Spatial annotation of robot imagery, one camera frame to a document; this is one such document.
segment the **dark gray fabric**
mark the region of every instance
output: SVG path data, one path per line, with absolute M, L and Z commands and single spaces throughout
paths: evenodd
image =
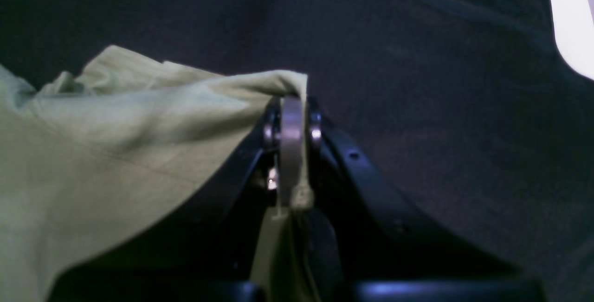
M 429 214 L 594 300 L 594 83 L 548 0 L 0 0 L 0 62 L 38 86 L 116 44 L 310 92 Z

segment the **white surface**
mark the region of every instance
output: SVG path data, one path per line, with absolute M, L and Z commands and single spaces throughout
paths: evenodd
M 555 41 L 576 72 L 594 79 L 594 21 L 588 0 L 551 0 Z

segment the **light green fabric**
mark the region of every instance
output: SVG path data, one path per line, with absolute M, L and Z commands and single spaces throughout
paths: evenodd
M 290 71 L 223 77 L 109 47 L 36 92 L 0 66 L 0 302 L 127 241 L 216 171 Z

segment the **green cloth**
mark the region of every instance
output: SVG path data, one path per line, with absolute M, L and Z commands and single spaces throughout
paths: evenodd
M 166 216 L 271 96 L 304 99 L 306 81 L 223 77 L 114 46 L 39 92 L 0 66 L 0 302 L 41 302 L 65 270 Z

